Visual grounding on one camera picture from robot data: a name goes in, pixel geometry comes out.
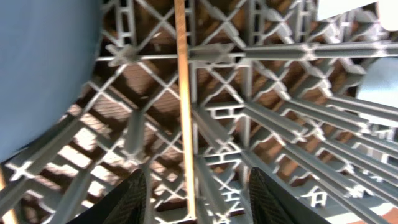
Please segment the short wooden chopstick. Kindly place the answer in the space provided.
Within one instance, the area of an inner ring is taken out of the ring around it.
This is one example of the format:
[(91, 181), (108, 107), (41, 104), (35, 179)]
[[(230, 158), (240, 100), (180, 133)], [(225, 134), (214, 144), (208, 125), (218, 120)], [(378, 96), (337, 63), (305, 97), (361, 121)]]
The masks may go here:
[(187, 190), (187, 209), (192, 219), (196, 219), (195, 207), (195, 179), (193, 168), (192, 121), (190, 102), (190, 83), (188, 69), (187, 30), (185, 19), (185, 1), (175, 0), (175, 25), (178, 54), (178, 81), (180, 91), (180, 119), (183, 138), (183, 161), (185, 167), (185, 181)]

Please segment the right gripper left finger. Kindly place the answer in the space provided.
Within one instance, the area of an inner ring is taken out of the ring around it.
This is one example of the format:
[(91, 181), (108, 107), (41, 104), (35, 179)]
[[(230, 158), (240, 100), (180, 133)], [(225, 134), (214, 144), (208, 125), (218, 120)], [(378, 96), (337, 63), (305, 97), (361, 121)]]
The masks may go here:
[(68, 224), (143, 224), (146, 205), (146, 177), (141, 169), (137, 169)]

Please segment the long wooden chopstick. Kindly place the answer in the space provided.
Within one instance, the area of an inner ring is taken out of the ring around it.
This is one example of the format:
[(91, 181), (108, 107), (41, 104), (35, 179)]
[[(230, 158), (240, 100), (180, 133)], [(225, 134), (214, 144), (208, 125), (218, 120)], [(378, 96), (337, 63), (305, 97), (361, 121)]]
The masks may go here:
[(13, 209), (12, 189), (7, 184), (3, 170), (1, 169), (1, 218), (5, 224), (18, 224), (17, 215)]

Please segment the light blue saucer plate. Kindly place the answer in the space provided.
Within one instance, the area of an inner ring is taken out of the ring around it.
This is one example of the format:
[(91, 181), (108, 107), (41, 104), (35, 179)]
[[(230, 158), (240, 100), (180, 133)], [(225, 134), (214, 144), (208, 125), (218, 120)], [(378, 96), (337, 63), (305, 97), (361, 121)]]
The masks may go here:
[(396, 108), (397, 57), (380, 58), (370, 64), (356, 98)]

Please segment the dark blue plate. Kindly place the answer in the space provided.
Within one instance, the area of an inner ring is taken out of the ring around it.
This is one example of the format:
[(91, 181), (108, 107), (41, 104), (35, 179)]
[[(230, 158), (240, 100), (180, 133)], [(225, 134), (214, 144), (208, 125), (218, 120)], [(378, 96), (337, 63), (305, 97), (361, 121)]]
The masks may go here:
[(1, 1), (1, 159), (49, 130), (99, 53), (100, 0)]

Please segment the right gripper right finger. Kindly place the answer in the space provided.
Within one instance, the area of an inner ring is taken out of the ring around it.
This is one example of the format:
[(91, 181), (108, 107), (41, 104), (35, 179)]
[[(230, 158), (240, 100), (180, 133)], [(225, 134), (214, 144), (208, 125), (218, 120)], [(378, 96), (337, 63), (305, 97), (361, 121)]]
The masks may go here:
[(249, 196), (254, 224), (329, 224), (258, 167), (250, 172)]

